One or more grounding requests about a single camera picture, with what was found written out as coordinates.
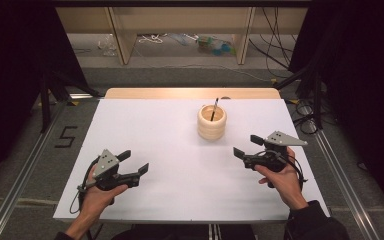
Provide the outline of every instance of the wrist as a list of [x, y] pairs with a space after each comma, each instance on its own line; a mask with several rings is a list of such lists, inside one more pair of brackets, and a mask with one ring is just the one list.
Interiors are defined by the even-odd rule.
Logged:
[[81, 239], [92, 227], [96, 219], [88, 214], [80, 212], [79, 216], [71, 223], [65, 234], [73, 239]]
[[300, 195], [292, 197], [288, 201], [288, 206], [291, 210], [300, 210], [300, 209], [308, 207], [308, 203], [305, 200], [305, 198], [300, 194]]

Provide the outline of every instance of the black sleeve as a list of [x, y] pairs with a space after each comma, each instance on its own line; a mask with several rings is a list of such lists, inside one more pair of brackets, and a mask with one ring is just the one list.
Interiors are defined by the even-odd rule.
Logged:
[[311, 201], [309, 207], [293, 211], [286, 224], [285, 238], [294, 240], [348, 240], [348, 232], [338, 220], [326, 217], [320, 203]]
[[73, 240], [73, 239], [63, 232], [58, 232], [54, 240]]

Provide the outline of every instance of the black backdrop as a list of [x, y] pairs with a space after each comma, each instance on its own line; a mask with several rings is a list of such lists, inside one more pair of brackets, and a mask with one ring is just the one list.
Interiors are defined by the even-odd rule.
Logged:
[[[30, 115], [40, 80], [52, 71], [87, 86], [55, 8], [0, 0], [0, 162]], [[68, 84], [54, 75], [47, 79], [54, 95], [67, 94]]]
[[[354, 3], [339, 51], [319, 70], [339, 122], [384, 192], [384, 1]], [[315, 9], [298, 38], [293, 71], [311, 58], [333, 16], [327, 8]]]

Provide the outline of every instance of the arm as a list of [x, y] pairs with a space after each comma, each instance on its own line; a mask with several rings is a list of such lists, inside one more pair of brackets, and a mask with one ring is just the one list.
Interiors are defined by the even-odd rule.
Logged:
[[[92, 180], [95, 166], [89, 172], [88, 180]], [[71, 223], [65, 234], [58, 233], [55, 239], [81, 239], [82, 236], [98, 221], [99, 216], [117, 195], [127, 190], [127, 185], [118, 186], [110, 191], [101, 191], [97, 187], [87, 190], [79, 216]]]
[[[294, 163], [295, 152], [289, 147], [287, 151], [289, 160]], [[292, 166], [287, 164], [278, 173], [260, 165], [256, 165], [255, 170], [264, 176], [259, 183], [271, 182], [282, 201], [291, 209], [292, 220], [286, 225], [286, 234], [291, 239], [349, 239], [345, 227], [334, 218], [326, 217], [319, 202], [305, 200]]]

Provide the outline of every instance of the wooden panel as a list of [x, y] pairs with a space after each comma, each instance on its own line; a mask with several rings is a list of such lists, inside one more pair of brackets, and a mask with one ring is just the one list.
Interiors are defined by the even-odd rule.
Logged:
[[280, 99], [274, 88], [110, 88], [107, 99]]
[[113, 8], [126, 32], [243, 33], [249, 8]]
[[[264, 8], [264, 12], [274, 27], [275, 9]], [[272, 30], [267, 22], [262, 8], [256, 8], [254, 20], [252, 22], [251, 34], [271, 34]], [[299, 34], [302, 23], [307, 13], [307, 8], [279, 8], [277, 23], [279, 25], [280, 34]]]
[[106, 8], [56, 8], [67, 33], [112, 33]]

